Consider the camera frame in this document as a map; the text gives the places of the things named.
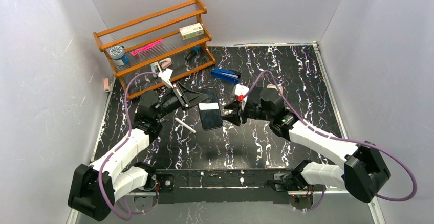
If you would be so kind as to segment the purple phone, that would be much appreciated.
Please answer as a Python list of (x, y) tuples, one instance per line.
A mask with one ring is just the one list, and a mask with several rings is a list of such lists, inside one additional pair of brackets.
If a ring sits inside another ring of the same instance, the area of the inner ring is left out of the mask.
[(217, 92), (215, 88), (209, 87), (209, 88), (203, 88), (199, 90), (200, 93), (206, 94), (208, 97), (203, 101), (203, 103), (218, 103), (219, 99), (217, 96)]

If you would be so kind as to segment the black cased phone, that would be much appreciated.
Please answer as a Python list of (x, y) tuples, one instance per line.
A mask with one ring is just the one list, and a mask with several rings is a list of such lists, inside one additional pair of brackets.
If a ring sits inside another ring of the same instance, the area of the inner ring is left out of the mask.
[(203, 130), (214, 130), (223, 126), (220, 107), (217, 102), (202, 102), (198, 104), (198, 108)]

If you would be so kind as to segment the pink phone case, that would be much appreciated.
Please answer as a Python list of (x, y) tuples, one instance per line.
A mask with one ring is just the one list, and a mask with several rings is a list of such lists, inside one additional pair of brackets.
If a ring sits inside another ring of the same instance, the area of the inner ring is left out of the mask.
[(273, 88), (273, 89), (275, 89), (275, 90), (277, 90), (279, 92), (282, 91), (282, 87), (281, 86), (274, 85), (274, 84), (268, 84), (267, 88)]

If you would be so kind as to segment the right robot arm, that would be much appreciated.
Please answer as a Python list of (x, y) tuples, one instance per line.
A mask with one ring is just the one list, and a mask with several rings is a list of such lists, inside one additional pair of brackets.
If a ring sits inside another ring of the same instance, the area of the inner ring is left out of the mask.
[(248, 119), (268, 121), (272, 132), (287, 141), (320, 153), (332, 164), (303, 160), (288, 174), (272, 180), (277, 191), (302, 189), (310, 185), (325, 185), (344, 189), (354, 198), (369, 203), (390, 179), (391, 173), (379, 151), (341, 139), (297, 117), (285, 107), (275, 88), (237, 84), (234, 100), (224, 106), (231, 111), (222, 118), (236, 126)]

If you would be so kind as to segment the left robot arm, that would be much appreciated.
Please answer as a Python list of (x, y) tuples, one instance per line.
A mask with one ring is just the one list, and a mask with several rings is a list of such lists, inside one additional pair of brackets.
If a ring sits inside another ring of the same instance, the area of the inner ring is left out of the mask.
[(190, 90), (178, 82), (163, 96), (155, 90), (144, 92), (121, 141), (99, 159), (75, 169), (68, 206), (96, 221), (116, 212), (115, 203), (131, 191), (146, 186), (155, 172), (146, 163), (135, 163), (130, 168), (128, 165), (159, 136), (160, 120), (178, 108), (192, 108), (207, 98), (207, 94)]

